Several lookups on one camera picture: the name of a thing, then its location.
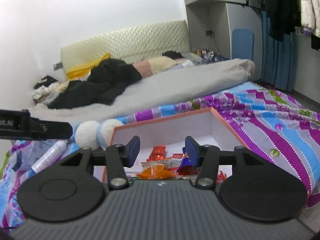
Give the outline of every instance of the ribbed gray surface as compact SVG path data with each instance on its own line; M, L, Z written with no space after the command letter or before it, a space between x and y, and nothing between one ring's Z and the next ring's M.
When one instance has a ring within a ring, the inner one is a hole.
M312 235L298 220L276 225L242 220L226 211L213 192L181 180L138 180L110 193L84 219L54 225L28 220L12 233L17 240L306 240Z

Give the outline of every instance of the tufted headboard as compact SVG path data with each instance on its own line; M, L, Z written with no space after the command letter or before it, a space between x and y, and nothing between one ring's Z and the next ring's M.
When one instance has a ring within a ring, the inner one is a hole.
M63 67L70 67L100 59L107 52L112 58L127 63L143 57L161 56L167 50L190 51L186 21L157 23L92 37L60 49Z

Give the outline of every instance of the white fluffy ball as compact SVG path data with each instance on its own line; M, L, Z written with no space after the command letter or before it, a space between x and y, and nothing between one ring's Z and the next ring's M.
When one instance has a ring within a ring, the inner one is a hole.
M91 147L93 151L99 148L96 137L99 126L100 124L97 121L83 122L78 126L75 141L79 148Z
M108 119L101 124L100 131L97 132L97 139L102 149L105 150L108 147L115 127L121 125L123 125L123 123L117 119Z

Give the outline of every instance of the black coat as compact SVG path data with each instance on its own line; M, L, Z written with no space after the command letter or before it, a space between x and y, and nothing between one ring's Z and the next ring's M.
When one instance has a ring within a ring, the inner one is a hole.
M87 81L70 81L67 90L61 93L49 108L74 108L93 103L111 105L125 88L142 79L132 65L123 60L106 59L91 70Z
M283 41L284 33L295 32L295 26L301 25L298 0L266 0L265 10L270 18L269 35Z

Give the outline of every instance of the white wardrobe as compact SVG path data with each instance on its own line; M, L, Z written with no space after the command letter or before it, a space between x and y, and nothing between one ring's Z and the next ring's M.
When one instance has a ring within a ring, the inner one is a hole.
M190 44L192 49L208 47L220 50L231 58L232 31L236 28L254 32L254 63L256 71L251 80L258 80L262 69L262 28L260 13L245 6L246 0L185 0ZM214 32L214 38L205 31Z

